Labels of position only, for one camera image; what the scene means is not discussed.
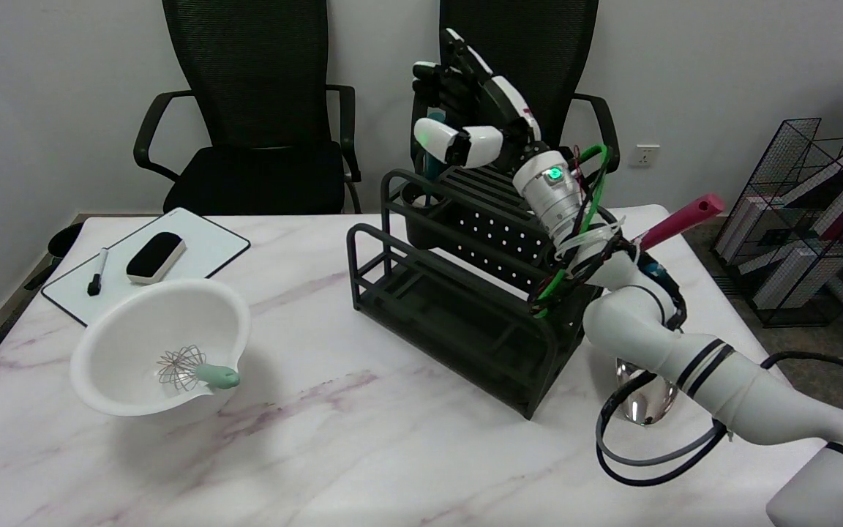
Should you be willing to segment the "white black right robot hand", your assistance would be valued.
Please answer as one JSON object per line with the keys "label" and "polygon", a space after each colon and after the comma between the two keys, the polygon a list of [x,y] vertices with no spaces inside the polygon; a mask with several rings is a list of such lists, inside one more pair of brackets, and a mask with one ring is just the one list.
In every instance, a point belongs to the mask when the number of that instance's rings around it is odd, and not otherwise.
{"label": "white black right robot hand", "polygon": [[412,157],[478,168],[517,157],[542,139],[528,103],[454,29],[441,31],[441,62],[412,67]]}

